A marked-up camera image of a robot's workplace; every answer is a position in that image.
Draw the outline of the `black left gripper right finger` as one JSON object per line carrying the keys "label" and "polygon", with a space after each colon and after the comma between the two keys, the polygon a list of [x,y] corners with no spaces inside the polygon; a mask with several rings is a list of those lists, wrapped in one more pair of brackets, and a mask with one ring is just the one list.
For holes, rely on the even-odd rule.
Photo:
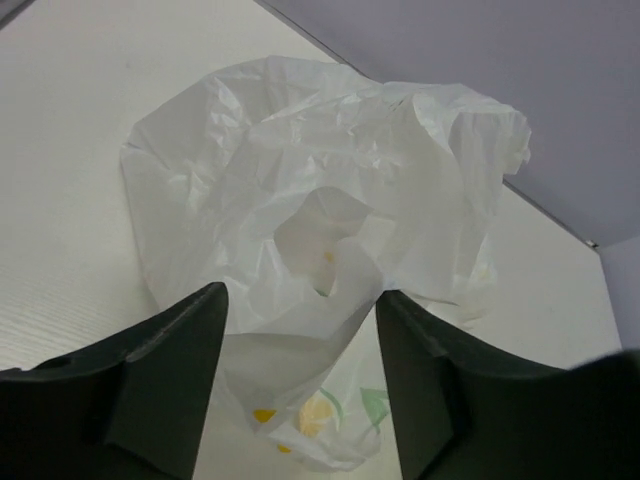
{"label": "black left gripper right finger", "polygon": [[406,479],[635,479],[639,354],[571,369],[496,348],[398,291],[376,322]]}

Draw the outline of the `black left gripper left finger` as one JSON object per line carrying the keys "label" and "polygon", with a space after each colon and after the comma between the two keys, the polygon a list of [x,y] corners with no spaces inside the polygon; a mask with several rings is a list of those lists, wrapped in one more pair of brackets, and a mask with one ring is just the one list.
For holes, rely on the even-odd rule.
{"label": "black left gripper left finger", "polygon": [[5,479],[190,479],[229,296],[209,284],[88,347],[1,374]]}

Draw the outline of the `white plastic bag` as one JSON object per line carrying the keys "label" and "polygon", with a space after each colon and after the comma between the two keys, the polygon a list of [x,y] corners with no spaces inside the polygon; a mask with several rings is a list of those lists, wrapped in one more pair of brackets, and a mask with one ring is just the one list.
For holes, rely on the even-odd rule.
{"label": "white plastic bag", "polygon": [[147,287],[161,308],[229,295],[213,398],[320,472],[381,446],[390,413],[374,305],[398,289],[461,325],[492,308],[503,165],[459,157],[420,84],[280,56],[213,72],[120,151]]}

